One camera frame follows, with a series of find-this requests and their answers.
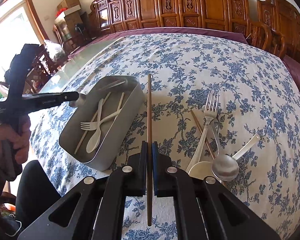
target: floral tablecloth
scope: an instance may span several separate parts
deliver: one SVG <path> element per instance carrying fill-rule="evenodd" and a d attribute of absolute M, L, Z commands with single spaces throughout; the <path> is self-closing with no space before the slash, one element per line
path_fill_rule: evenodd
<path fill-rule="evenodd" d="M 261 140 L 238 160 L 229 190 L 281 238 L 300 223 L 300 93 L 282 61 L 235 41 L 192 34 L 147 34 L 120 38 L 88 62 L 65 91 L 88 93 L 107 75 L 139 78 L 146 93 L 153 77 L 153 140 L 161 154 L 186 169 L 200 139 L 190 109 L 201 110 L 209 90 L 220 93 L 218 128 L 223 151 L 233 155 L 255 133 Z M 68 155 L 59 135 L 75 109 L 48 109 L 31 137 L 50 181 L 64 195 L 85 176 L 101 178 L 140 152 L 146 140 L 146 102 L 140 108 L 109 171 L 93 170 Z M 212 133 L 208 140 L 216 149 Z M 211 160 L 205 150 L 204 160 Z M 122 238 L 177 239 L 173 201 L 154 199 L 153 225 L 146 225 L 146 197 L 128 197 Z"/>

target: person's leg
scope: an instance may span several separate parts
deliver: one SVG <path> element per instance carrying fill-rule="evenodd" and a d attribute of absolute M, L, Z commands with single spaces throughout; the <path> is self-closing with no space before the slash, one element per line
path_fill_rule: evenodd
<path fill-rule="evenodd" d="M 38 160 L 24 168 L 16 199 L 16 220 L 28 227 L 58 199 L 60 194 L 49 181 Z"/>

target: silver screw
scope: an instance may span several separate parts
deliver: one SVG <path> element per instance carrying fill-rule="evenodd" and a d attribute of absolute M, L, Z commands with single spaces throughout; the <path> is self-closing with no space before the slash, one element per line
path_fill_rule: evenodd
<path fill-rule="evenodd" d="M 84 178 L 83 182 L 85 184 L 91 184 L 91 183 L 94 182 L 94 178 L 93 177 L 86 177 L 86 178 Z"/>
<path fill-rule="evenodd" d="M 122 171 L 123 171 L 123 172 L 126 172 L 126 173 L 129 173 L 129 172 L 132 171 L 132 167 L 131 167 L 131 166 L 124 166 L 124 167 L 122 168 Z"/>
<path fill-rule="evenodd" d="M 215 184 L 216 179 L 214 177 L 207 177 L 206 178 L 206 183 L 208 184 Z"/>
<path fill-rule="evenodd" d="M 167 168 L 167 172 L 169 172 L 169 173 L 176 173 L 177 172 L 177 168 L 171 166 L 171 167 Z"/>

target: rectangular tray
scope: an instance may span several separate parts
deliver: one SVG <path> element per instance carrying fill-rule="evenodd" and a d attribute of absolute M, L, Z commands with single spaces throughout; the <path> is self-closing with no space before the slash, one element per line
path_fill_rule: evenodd
<path fill-rule="evenodd" d="M 100 88 L 120 79 L 126 79 L 127 82 L 117 87 L 98 91 Z M 111 92 L 111 95 L 102 107 L 101 119 L 117 111 L 121 94 L 124 92 L 121 112 L 115 121 L 112 119 L 101 124 L 101 138 L 96 150 L 91 153 L 86 151 L 87 143 L 95 133 L 95 131 L 88 131 L 77 153 L 74 154 L 84 133 L 84 130 L 80 129 L 80 123 L 91 121 L 98 109 L 99 100 L 105 98 L 109 92 Z M 100 79 L 88 93 L 84 105 L 77 108 L 61 132 L 59 137 L 60 146 L 76 160 L 93 169 L 98 171 L 108 169 L 118 154 L 121 144 L 144 101 L 145 95 L 138 78 L 133 76 L 106 76 Z"/>

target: white plastic bag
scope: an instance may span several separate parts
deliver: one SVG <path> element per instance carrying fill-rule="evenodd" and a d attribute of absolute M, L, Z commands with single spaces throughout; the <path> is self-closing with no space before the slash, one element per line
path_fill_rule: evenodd
<path fill-rule="evenodd" d="M 49 40 L 44 40 L 44 43 L 46 44 L 45 48 L 53 62 L 57 62 L 66 55 L 60 44 L 53 43 Z"/>

